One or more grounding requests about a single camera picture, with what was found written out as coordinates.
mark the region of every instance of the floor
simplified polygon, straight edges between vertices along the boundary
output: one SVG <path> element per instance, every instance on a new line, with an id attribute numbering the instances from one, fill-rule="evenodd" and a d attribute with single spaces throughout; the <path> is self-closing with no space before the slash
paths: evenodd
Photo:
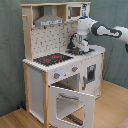
<path id="1" fill-rule="evenodd" d="M 81 118 L 82 109 L 74 115 Z M 95 103 L 93 128 L 116 128 L 126 118 L 128 118 L 128 89 L 103 80 L 102 96 Z M 32 115 L 19 109 L 1 117 L 0 128 L 44 127 Z"/>

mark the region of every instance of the cabinet door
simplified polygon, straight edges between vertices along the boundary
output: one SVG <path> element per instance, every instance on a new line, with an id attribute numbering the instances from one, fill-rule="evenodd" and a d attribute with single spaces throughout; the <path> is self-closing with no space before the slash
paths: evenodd
<path id="1" fill-rule="evenodd" d="M 69 4 L 66 6 L 66 21 L 78 20 L 82 17 L 82 4 Z"/>
<path id="2" fill-rule="evenodd" d="M 99 97 L 102 55 L 82 61 L 80 92 Z"/>

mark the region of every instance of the handle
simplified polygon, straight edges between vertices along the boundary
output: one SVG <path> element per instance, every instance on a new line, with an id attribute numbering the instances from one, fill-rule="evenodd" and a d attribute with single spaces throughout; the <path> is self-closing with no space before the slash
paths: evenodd
<path id="1" fill-rule="evenodd" d="M 68 115 L 67 118 L 80 126 L 83 125 L 83 121 L 80 120 L 78 117 L 74 116 L 73 114 Z"/>
<path id="2" fill-rule="evenodd" d="M 26 17 L 26 18 L 27 18 L 27 17 L 28 17 L 28 15 L 23 15 L 23 17 Z"/>
<path id="3" fill-rule="evenodd" d="M 68 10 L 70 11 L 69 16 L 68 16 L 68 19 L 71 19 L 71 16 L 72 16 L 72 7 L 69 6 L 68 7 Z"/>
<path id="4" fill-rule="evenodd" d="M 79 100 L 79 97 L 76 97 L 76 96 L 67 96 L 64 93 L 60 93 L 59 95 L 62 96 L 63 98 L 66 98 L 66 99 Z"/>
<path id="5" fill-rule="evenodd" d="M 86 88 L 86 77 L 85 76 L 83 76 L 83 80 L 84 80 L 84 87 L 82 87 L 82 90 L 85 90 Z"/>

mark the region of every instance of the door handle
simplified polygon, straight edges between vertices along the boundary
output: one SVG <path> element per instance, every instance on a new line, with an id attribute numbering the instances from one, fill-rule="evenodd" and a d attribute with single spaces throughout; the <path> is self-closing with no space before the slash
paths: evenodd
<path id="1" fill-rule="evenodd" d="M 68 7 L 68 10 L 70 11 L 69 16 L 68 16 L 68 19 L 71 19 L 71 17 L 72 17 L 72 7 L 69 6 Z"/>
<path id="2" fill-rule="evenodd" d="M 60 93 L 59 94 L 61 97 L 63 97 L 63 98 L 66 98 L 66 99 L 72 99 L 72 100 L 79 100 L 79 97 L 76 97 L 76 96 L 67 96 L 67 95 L 65 95 L 64 93 Z"/>
<path id="3" fill-rule="evenodd" d="M 84 86 L 82 86 L 82 90 L 85 90 L 86 88 L 86 77 L 85 76 L 83 76 L 83 80 L 84 80 Z"/>

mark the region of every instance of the hood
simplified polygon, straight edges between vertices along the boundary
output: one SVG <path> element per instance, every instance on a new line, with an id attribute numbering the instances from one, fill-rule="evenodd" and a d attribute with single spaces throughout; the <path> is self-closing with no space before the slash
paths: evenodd
<path id="1" fill-rule="evenodd" d="M 46 26 L 51 24 L 60 24 L 64 23 L 64 19 L 58 16 L 53 15 L 52 13 L 52 5 L 44 6 L 44 16 L 35 21 L 35 26 Z"/>

